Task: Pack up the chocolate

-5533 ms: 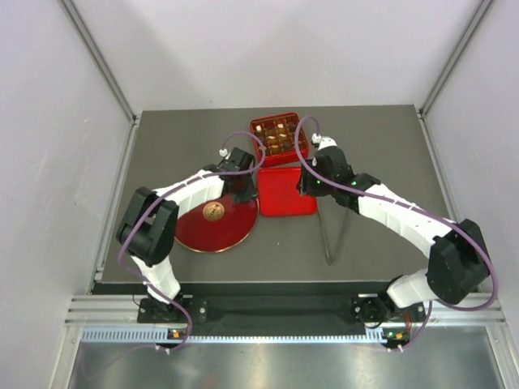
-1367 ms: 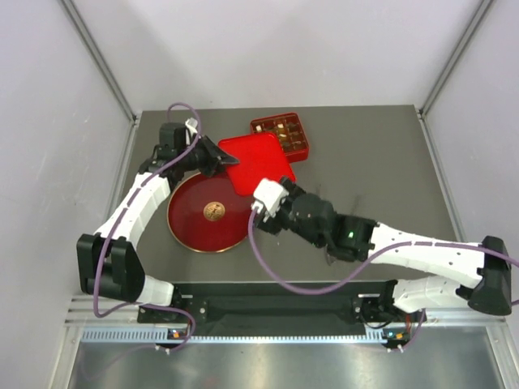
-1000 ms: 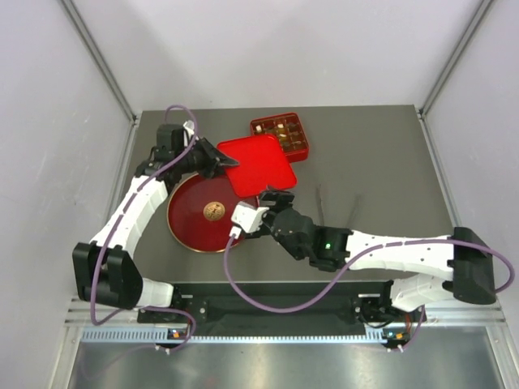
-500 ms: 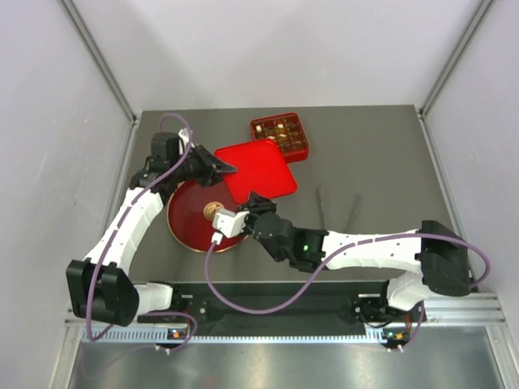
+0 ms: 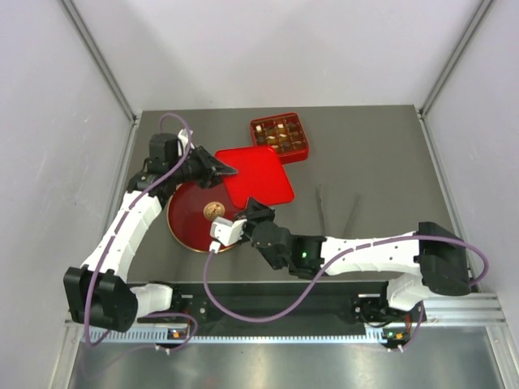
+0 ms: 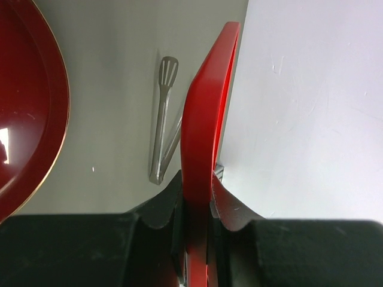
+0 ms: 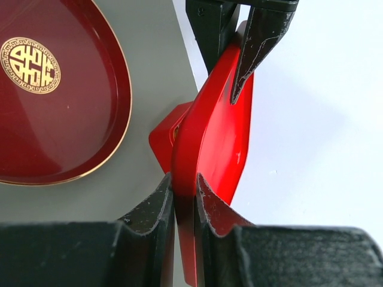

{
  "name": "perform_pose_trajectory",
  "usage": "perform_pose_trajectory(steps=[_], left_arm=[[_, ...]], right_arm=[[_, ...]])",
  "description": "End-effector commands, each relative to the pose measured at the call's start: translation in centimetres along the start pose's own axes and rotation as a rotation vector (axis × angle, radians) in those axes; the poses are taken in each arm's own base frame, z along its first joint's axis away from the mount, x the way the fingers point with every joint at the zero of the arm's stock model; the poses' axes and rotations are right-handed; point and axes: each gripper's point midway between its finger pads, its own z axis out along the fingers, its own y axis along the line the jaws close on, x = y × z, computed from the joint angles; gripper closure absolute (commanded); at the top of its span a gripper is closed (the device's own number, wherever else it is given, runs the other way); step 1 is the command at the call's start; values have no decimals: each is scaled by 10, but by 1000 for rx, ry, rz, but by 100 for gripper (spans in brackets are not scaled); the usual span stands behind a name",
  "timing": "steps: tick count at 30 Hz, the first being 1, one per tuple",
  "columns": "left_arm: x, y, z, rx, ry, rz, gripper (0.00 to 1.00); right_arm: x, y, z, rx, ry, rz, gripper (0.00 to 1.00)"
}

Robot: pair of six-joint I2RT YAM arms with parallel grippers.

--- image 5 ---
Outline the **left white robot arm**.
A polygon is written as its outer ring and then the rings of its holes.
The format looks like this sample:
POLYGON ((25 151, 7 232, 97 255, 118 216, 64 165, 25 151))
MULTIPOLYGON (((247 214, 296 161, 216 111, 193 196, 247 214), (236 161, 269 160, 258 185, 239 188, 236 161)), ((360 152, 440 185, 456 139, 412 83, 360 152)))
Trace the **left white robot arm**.
POLYGON ((154 134, 148 152, 98 246, 80 267, 69 267, 63 277, 75 323, 125 332, 149 314, 157 312, 170 322, 183 314, 184 303, 174 296, 172 286, 149 282, 130 287, 130 265, 149 227, 178 186, 192 182, 202 189, 213 188, 238 171, 203 147, 193 146, 186 130, 177 135, 154 134))

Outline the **metal tongs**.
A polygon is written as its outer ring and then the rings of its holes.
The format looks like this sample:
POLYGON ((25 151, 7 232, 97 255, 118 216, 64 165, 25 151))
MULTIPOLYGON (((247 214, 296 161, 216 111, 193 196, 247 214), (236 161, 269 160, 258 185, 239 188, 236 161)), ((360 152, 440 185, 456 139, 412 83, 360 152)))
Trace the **metal tongs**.
MULTIPOLYGON (((319 219, 319 224, 320 224, 320 232, 323 235, 326 235, 327 234, 327 222, 326 222, 326 217, 325 217, 325 212, 324 212, 324 198, 323 198, 323 192, 322 192, 321 185, 318 185, 315 188, 315 201, 316 201, 318 219, 319 219)), ((362 202, 362 195, 360 193, 357 193, 354 196, 354 201, 352 203, 352 207, 347 216, 345 226, 342 231, 342 237, 348 237, 351 234, 361 202, 362 202)))

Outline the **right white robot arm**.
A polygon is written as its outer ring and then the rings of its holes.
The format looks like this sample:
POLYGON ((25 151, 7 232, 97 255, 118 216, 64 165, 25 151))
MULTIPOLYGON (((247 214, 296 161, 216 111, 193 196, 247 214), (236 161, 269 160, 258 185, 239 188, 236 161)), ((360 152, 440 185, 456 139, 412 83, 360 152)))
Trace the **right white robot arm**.
POLYGON ((435 296, 459 297, 471 291, 464 242, 434 222, 395 237, 337 238, 291 233, 278 226, 270 207, 250 199, 235 220, 274 270, 299 279, 350 272, 395 272, 378 303, 380 314, 398 320, 419 302, 435 296))

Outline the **round dark red plate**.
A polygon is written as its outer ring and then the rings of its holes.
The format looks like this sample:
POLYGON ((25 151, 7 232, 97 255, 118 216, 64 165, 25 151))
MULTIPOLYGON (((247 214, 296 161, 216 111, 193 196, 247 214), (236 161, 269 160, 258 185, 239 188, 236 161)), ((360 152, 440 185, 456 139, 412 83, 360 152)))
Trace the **round dark red plate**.
POLYGON ((168 226, 187 249, 206 253, 212 242, 212 222, 218 216, 232 220, 241 210, 233 205, 223 184, 202 189, 189 182, 179 186, 169 200, 168 226))

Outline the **red box lid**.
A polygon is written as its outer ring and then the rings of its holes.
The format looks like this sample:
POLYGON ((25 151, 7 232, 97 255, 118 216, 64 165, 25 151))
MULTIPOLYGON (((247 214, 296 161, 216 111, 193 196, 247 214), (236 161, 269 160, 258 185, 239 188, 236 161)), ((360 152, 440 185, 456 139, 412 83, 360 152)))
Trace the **red box lid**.
POLYGON ((249 199, 267 206, 290 203, 295 194, 277 153, 269 146, 220 150, 215 157, 237 173, 223 178, 232 204, 244 209, 249 199))

